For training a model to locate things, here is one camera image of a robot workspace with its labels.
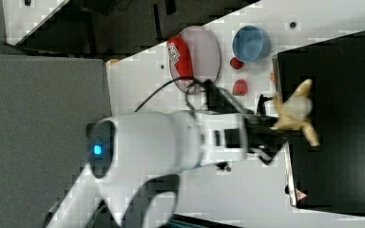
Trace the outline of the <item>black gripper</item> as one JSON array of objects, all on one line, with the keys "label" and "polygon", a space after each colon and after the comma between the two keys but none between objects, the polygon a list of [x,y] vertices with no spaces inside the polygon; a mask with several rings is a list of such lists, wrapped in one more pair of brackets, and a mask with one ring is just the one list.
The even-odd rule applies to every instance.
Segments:
[{"label": "black gripper", "polygon": [[269,165],[280,149],[292,138],[300,137],[298,130],[280,130],[273,128],[278,121],[276,117],[265,116],[265,103],[272,100],[263,94],[259,96],[257,105],[258,116],[251,115],[246,120],[248,149],[250,153],[257,153],[259,159]]}]

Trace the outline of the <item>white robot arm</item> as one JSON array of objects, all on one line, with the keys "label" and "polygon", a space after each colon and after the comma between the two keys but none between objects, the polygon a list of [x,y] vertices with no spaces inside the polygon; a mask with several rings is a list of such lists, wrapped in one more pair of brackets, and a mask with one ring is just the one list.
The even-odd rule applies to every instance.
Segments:
[{"label": "white robot arm", "polygon": [[176,211],[182,172],[244,161],[253,149],[272,159],[287,140],[245,110],[105,118],[92,126],[86,164],[45,228],[87,228],[101,205],[119,228],[161,228]]}]

